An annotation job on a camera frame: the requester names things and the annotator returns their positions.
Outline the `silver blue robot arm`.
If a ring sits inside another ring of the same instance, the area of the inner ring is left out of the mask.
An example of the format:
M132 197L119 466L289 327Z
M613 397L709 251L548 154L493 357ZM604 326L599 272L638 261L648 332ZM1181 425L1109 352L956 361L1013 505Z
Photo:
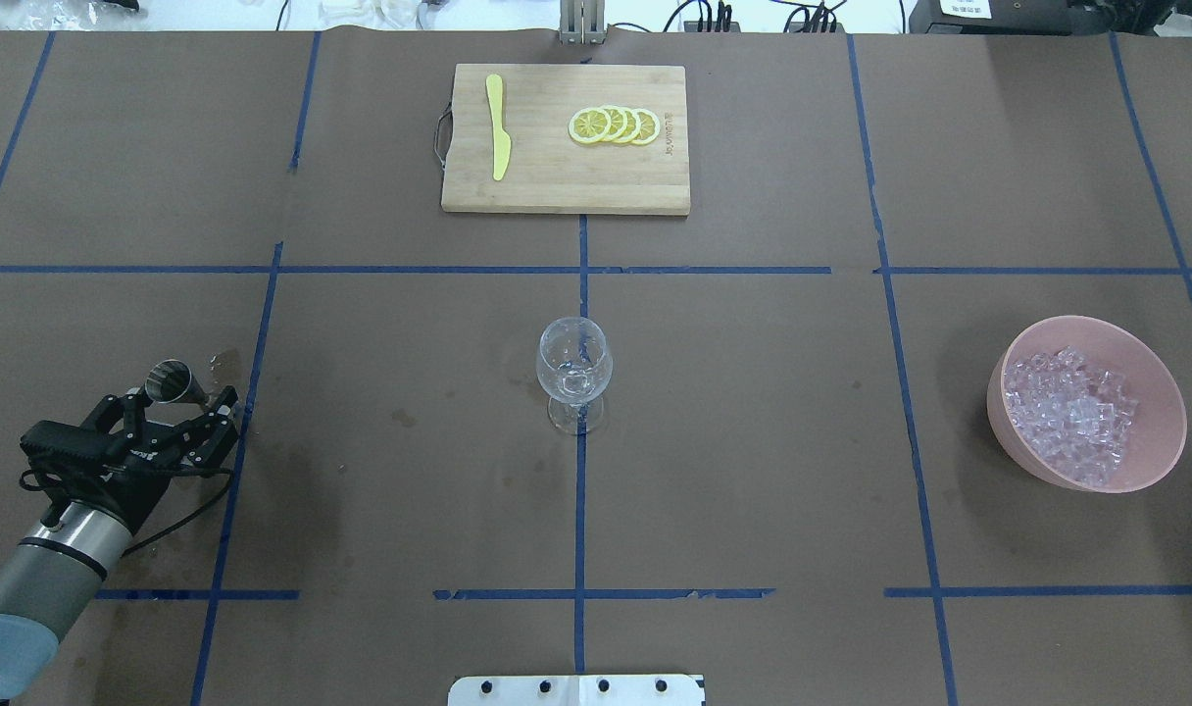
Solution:
M0 702L35 683L176 478L231 477L240 397L224 388L194 417L163 425L153 394L107 396L80 425L41 421L20 438L20 487L46 510L0 566Z

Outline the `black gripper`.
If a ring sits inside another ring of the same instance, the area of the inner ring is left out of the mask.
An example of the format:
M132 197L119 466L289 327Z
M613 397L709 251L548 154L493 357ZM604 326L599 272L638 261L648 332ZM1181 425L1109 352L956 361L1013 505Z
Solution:
M200 413L169 428L145 425L147 394L161 405L198 405ZM240 438L237 389L223 388L216 397L198 388L149 388L147 394L108 394L81 428L41 421L20 436L27 458L20 485L49 500L43 526L58 526L75 503L122 526L143 526L170 479L226 473L223 463Z

